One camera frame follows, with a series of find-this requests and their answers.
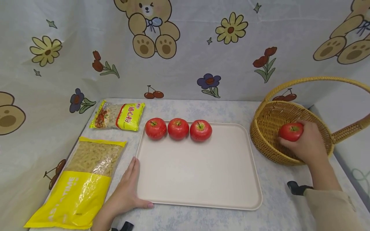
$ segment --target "vermicelli package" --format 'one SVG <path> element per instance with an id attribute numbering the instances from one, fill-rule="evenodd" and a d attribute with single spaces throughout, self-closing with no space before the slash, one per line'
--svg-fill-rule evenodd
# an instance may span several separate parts
<path id="1" fill-rule="evenodd" d="M 80 137 L 46 203 L 25 228 L 89 229 L 104 204 L 126 142 Z"/>
<path id="2" fill-rule="evenodd" d="M 145 103 L 114 104 L 103 100 L 90 128 L 118 128 L 137 131 L 144 107 Z"/>

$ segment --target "noodle package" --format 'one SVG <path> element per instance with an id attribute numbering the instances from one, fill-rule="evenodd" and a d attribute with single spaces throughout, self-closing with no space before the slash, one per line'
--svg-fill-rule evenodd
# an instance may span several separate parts
<path id="1" fill-rule="evenodd" d="M 80 137 L 49 198 L 24 227 L 89 229 L 104 204 L 125 145 L 126 142 Z"/>
<path id="2" fill-rule="evenodd" d="M 145 103 L 114 104 L 103 100 L 90 128 L 119 128 L 137 131 L 144 107 Z"/>

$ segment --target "beige tray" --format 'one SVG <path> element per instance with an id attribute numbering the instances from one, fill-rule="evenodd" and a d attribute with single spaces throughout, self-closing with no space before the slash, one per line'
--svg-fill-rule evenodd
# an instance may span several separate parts
<path id="1" fill-rule="evenodd" d="M 152 141 L 143 131 L 136 154 L 138 196 L 158 204 L 258 209 L 262 192 L 246 129 L 232 123 L 211 126 L 212 136 L 203 143 L 190 136 L 174 141 L 168 134 Z"/>

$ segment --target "red tulip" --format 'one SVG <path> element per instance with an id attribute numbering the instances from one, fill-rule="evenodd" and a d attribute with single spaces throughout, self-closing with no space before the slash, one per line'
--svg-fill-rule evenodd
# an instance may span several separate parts
<path id="1" fill-rule="evenodd" d="M 277 47 L 270 47 L 265 50 L 265 56 L 272 56 L 275 54 Z"/>
<path id="2" fill-rule="evenodd" d="M 267 63 L 268 56 L 261 56 L 259 59 L 253 62 L 253 66 L 259 68 L 263 67 Z"/>
<path id="3" fill-rule="evenodd" d="M 93 51 L 92 54 L 94 55 L 94 59 L 100 61 L 101 60 L 101 57 L 100 57 L 100 54 L 99 52 L 97 51 Z"/>
<path id="4" fill-rule="evenodd" d="M 103 65 L 98 60 L 94 60 L 94 62 L 92 63 L 92 67 L 98 72 L 103 71 Z"/>

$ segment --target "wall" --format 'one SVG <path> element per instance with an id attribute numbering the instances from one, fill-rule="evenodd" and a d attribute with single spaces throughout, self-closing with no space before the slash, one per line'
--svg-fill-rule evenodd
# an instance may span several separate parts
<path id="1" fill-rule="evenodd" d="M 100 99 L 260 101 L 292 79 L 351 76 L 370 60 L 362 21 L 370 21 L 369 7 L 370 0 L 1 1 L 1 226 L 21 230 L 43 203 L 48 177 Z M 277 96 L 308 107 L 335 87 L 306 83 Z"/>
<path id="2" fill-rule="evenodd" d="M 355 72 L 351 78 L 370 86 L 370 65 Z M 370 113 L 370 95 L 355 86 L 341 84 L 320 99 L 311 110 L 318 113 L 332 132 Z M 335 155 L 370 211 L 370 128 L 335 146 Z"/>

